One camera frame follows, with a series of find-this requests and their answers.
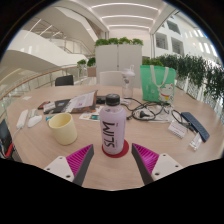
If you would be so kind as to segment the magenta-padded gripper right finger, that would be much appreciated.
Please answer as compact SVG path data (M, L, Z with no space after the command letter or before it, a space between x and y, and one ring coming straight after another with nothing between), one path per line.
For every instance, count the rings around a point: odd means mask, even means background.
M132 155L136 161L141 178L145 185L183 168L182 165L167 153L157 154L154 151L136 143L132 144Z

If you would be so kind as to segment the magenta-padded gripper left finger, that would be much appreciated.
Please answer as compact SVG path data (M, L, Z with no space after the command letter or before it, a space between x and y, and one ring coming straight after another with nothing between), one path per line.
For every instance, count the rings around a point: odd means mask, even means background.
M67 157L58 156L44 170L81 186L93 155L94 147L88 145Z

